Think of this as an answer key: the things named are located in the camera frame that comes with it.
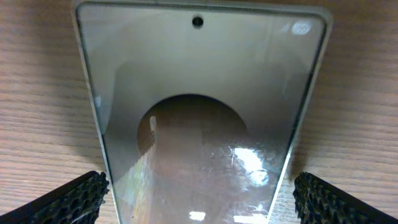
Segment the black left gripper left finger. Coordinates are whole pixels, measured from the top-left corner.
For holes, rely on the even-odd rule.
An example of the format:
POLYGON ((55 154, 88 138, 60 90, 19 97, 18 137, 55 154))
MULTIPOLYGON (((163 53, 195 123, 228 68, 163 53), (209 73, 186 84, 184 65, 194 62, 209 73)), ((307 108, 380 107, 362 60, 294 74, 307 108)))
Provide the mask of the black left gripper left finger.
POLYGON ((61 187, 1 215, 7 224, 94 224, 109 192, 104 172, 89 171, 61 187))

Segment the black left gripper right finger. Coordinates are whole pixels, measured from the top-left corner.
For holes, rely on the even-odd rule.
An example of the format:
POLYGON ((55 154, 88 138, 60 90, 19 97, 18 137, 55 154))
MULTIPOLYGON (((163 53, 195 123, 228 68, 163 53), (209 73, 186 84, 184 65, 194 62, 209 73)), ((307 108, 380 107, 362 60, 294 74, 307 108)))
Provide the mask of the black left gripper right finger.
POLYGON ((309 173, 294 180, 301 224, 397 224, 397 219, 309 173))

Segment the smartphone with Galaxy screen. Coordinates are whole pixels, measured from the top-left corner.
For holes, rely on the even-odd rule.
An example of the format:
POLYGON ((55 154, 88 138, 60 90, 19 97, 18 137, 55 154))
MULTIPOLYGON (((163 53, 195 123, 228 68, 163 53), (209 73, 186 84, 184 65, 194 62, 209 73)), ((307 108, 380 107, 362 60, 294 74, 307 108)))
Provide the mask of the smartphone with Galaxy screen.
POLYGON ((119 223, 269 223, 330 12, 75 1, 72 16, 119 223))

